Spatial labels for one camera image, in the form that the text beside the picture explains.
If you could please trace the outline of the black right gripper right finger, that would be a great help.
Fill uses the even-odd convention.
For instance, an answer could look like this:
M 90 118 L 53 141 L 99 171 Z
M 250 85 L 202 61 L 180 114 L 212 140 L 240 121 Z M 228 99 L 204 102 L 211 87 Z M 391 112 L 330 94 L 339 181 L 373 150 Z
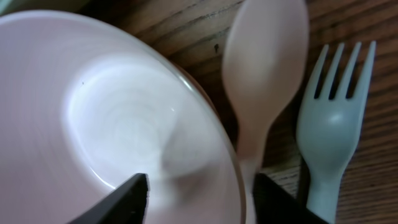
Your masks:
M 327 224 L 265 174 L 256 174 L 252 192 L 258 224 Z

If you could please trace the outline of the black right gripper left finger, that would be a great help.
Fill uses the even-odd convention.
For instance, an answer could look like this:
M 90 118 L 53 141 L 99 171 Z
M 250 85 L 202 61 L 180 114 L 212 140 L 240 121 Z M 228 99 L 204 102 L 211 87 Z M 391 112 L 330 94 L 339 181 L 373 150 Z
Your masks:
M 148 194 L 147 175 L 136 173 L 70 224 L 143 224 Z

